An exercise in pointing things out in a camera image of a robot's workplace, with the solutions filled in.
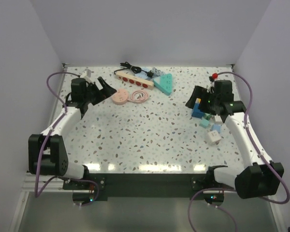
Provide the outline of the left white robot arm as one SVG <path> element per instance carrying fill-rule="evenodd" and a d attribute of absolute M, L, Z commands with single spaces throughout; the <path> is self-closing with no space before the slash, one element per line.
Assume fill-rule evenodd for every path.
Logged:
<path fill-rule="evenodd" d="M 99 104 L 116 93 L 116 89 L 102 77 L 98 77 L 98 81 L 102 89 L 87 78 L 73 79 L 69 95 L 71 99 L 63 103 L 60 115 L 43 132 L 29 137 L 29 172 L 36 175 L 36 181 L 40 175 L 51 175 L 73 179 L 79 189 L 89 187 L 87 167 L 69 161 L 64 140 L 84 117 L 90 104 Z"/>

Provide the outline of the yellow cube socket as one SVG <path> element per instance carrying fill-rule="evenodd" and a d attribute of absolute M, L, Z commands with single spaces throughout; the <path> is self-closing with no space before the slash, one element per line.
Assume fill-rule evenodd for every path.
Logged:
<path fill-rule="evenodd" d="M 201 100 L 200 98 L 197 98 L 196 101 L 195 101 L 195 103 L 200 104 L 201 101 L 202 101 L 202 100 Z"/>

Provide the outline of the white cube tiger sticker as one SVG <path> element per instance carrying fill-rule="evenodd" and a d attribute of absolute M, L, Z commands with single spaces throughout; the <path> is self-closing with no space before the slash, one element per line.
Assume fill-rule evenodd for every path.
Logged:
<path fill-rule="evenodd" d="M 221 139 L 222 138 L 217 130 L 209 131 L 205 136 L 205 140 L 209 145 L 217 145 Z"/>

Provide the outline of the teal adapter plug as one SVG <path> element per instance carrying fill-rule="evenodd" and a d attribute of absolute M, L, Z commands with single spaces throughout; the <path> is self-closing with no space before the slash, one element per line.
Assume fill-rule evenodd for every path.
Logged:
<path fill-rule="evenodd" d="M 206 129 L 206 128 L 208 128 L 209 124 L 210 124 L 209 120 L 202 118 L 200 123 L 199 123 L 199 126 Z"/>

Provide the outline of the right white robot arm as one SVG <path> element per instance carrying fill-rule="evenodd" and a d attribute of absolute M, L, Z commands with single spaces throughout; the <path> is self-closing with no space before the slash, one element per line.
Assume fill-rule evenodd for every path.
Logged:
<path fill-rule="evenodd" d="M 186 107 L 218 116 L 232 133 L 243 160 L 238 171 L 229 165 L 208 167 L 203 188 L 233 188 L 242 199 L 275 195 L 282 183 L 283 165 L 274 162 L 260 144 L 248 118 L 247 107 L 236 101 L 230 81 L 217 81 L 213 87 L 195 86 Z"/>

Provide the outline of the green adapter plug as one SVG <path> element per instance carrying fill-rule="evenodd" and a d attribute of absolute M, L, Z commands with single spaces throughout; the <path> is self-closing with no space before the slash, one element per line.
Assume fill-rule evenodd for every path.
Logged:
<path fill-rule="evenodd" d="M 206 119 L 206 120 L 213 120 L 213 115 L 211 115 L 211 114 L 205 114 L 204 115 L 204 118 Z"/>

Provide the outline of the teal triangular power strip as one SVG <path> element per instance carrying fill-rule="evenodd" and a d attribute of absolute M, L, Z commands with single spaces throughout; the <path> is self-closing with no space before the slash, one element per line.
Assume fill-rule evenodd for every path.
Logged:
<path fill-rule="evenodd" d="M 154 86 L 167 96 L 170 96 L 173 90 L 172 74 L 165 74 L 153 79 Z"/>

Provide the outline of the round light blue socket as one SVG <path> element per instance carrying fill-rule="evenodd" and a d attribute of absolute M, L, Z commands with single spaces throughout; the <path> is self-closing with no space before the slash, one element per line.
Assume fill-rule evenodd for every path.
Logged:
<path fill-rule="evenodd" d="M 147 73 L 151 70 L 147 67 L 142 67 L 142 71 L 140 73 L 136 73 L 135 76 L 142 78 L 142 79 L 151 79 L 149 76 L 147 76 Z"/>

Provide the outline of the white small adapter plug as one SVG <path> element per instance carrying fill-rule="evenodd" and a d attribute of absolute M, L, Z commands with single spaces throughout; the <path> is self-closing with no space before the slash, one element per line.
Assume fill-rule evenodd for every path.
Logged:
<path fill-rule="evenodd" d="M 218 115 L 215 115 L 215 116 L 214 116 L 214 122 L 215 122 L 216 124 L 223 124 L 223 121 L 222 121 L 221 117 L 218 116 Z"/>

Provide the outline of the blue cube socket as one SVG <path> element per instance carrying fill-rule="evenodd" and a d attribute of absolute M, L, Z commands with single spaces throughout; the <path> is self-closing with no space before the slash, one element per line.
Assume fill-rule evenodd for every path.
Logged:
<path fill-rule="evenodd" d="M 192 114 L 191 114 L 192 117 L 195 117 L 195 118 L 202 118 L 204 116 L 204 112 L 202 112 L 200 109 L 199 109 L 199 104 L 198 103 L 195 103 L 194 104 L 194 107 L 192 109 Z"/>

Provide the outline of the beige long power strip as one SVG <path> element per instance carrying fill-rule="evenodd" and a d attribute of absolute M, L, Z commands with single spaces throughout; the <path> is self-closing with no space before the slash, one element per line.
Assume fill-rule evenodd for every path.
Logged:
<path fill-rule="evenodd" d="M 153 90 L 155 87 L 154 82 L 125 73 L 124 71 L 115 72 L 115 78 L 124 84 L 135 85 L 144 89 Z"/>

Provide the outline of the light blue adapter plug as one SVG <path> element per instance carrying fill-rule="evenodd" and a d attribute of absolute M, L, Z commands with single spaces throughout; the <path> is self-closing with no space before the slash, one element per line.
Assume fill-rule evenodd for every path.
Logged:
<path fill-rule="evenodd" d="M 218 133 L 221 133 L 221 125 L 213 124 L 211 127 L 211 131 L 217 131 Z"/>

